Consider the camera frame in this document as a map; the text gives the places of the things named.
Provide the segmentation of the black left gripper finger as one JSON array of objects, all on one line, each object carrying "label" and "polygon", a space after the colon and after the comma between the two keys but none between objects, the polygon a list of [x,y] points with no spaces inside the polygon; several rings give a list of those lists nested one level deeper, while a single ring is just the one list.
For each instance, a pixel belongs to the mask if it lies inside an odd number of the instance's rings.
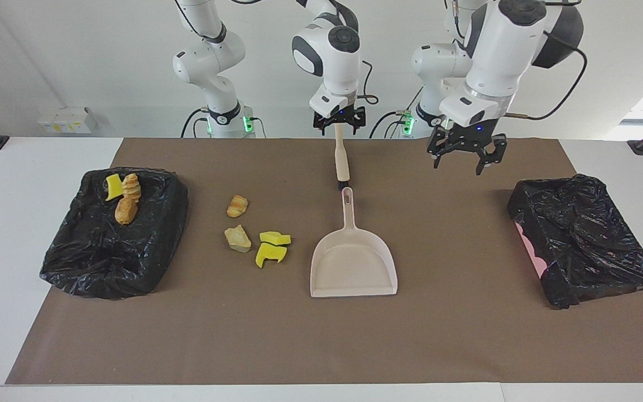
[{"label": "black left gripper finger", "polygon": [[434,160],[433,168],[436,170],[441,157],[456,150],[454,130],[433,130],[426,150]]},{"label": "black left gripper finger", "polygon": [[476,175],[482,175],[482,171],[493,164],[502,162],[503,154],[507,148],[507,136],[505,134],[497,134],[491,137],[493,144],[493,151],[487,152],[485,147],[478,147],[476,150],[479,156],[479,162],[476,167]]}]

